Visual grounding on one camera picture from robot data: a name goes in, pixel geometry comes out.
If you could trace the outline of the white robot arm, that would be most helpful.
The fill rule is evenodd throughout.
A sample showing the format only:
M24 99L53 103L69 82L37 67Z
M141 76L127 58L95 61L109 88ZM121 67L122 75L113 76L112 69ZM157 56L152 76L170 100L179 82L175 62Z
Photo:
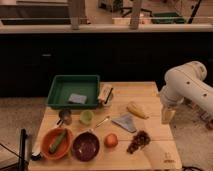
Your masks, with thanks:
M206 67L199 61L173 67L165 73L165 85L159 92L163 124L168 124L172 120L176 108L185 98L193 97L192 93L196 90L196 85L201 85L206 76Z

